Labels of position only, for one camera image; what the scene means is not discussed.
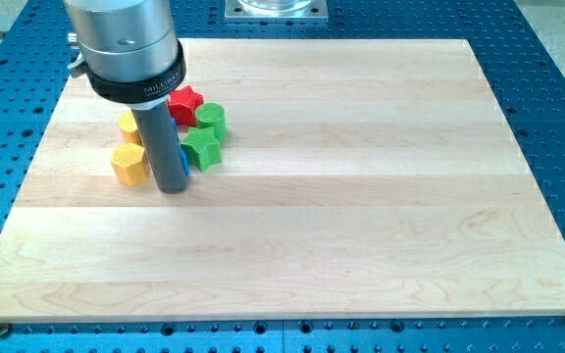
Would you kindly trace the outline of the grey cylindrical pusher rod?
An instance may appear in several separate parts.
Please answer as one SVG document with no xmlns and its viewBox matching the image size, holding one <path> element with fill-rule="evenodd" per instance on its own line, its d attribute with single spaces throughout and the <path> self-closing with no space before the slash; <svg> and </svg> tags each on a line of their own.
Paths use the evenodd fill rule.
<svg viewBox="0 0 565 353">
<path fill-rule="evenodd" d="M 149 109 L 130 108 L 160 191 L 177 194 L 187 187 L 185 166 L 180 156 L 179 136 L 166 103 Z"/>
</svg>

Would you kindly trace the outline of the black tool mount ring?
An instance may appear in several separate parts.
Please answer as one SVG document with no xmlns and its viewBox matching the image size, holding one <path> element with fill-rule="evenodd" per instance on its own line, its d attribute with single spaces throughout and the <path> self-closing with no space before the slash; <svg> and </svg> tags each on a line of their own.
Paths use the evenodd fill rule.
<svg viewBox="0 0 565 353">
<path fill-rule="evenodd" d="M 86 75 L 92 89 L 104 99 L 123 104 L 142 104 L 169 95 L 183 82 L 186 64 L 179 40 L 177 47 L 178 54 L 174 62 L 162 73 L 145 80 L 117 82 L 100 77 L 91 70 L 81 54 L 68 65 L 68 69 L 72 77 Z"/>
</svg>

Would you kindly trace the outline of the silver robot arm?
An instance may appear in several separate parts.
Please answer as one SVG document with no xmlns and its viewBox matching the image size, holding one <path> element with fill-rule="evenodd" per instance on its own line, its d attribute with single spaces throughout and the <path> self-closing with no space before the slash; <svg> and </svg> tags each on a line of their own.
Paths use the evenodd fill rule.
<svg viewBox="0 0 565 353">
<path fill-rule="evenodd" d="M 127 105 L 160 191 L 187 187 L 177 129 L 167 99 L 186 74 L 167 0 L 65 0 L 80 51 L 72 76 L 87 76 L 102 98 Z"/>
</svg>

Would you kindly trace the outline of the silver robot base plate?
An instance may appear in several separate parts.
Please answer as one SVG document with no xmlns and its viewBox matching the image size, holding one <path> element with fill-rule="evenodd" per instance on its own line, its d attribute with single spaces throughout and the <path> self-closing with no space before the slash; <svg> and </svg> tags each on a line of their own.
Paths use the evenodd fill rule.
<svg viewBox="0 0 565 353">
<path fill-rule="evenodd" d="M 326 23 L 327 0 L 226 0 L 227 23 Z"/>
</svg>

